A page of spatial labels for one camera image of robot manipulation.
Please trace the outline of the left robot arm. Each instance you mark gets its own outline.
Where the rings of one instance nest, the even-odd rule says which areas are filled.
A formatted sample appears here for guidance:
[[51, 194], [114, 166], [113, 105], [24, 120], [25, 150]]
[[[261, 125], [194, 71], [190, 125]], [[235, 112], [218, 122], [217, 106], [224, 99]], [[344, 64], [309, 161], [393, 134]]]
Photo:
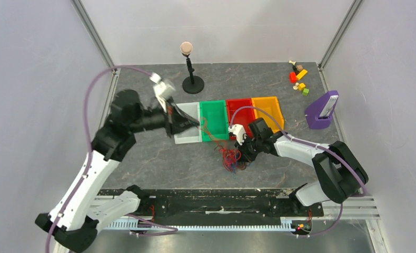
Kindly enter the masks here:
[[84, 252], [98, 233], [124, 215], [149, 211], [147, 193], [129, 187], [118, 197], [92, 208], [91, 203], [103, 183], [135, 144], [135, 134], [164, 129], [168, 136], [198, 127], [198, 119], [181, 110], [172, 98], [159, 99], [154, 108], [145, 108], [134, 90], [119, 92], [103, 126], [90, 142], [81, 170], [60, 202], [35, 223], [49, 238], [72, 252]]

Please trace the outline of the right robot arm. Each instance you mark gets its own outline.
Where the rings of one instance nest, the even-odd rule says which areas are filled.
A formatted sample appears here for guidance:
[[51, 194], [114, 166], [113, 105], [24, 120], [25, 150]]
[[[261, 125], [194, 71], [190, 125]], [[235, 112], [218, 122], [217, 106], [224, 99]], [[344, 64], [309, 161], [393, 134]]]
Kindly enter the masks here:
[[349, 147], [341, 141], [333, 144], [314, 143], [295, 138], [285, 131], [273, 131], [263, 118], [249, 124], [248, 136], [244, 126], [229, 127], [236, 137], [235, 147], [241, 162], [253, 162], [260, 153], [290, 158], [314, 168], [317, 181], [298, 187], [291, 194], [289, 209], [302, 215], [314, 203], [332, 201], [343, 203], [368, 182], [369, 177]]

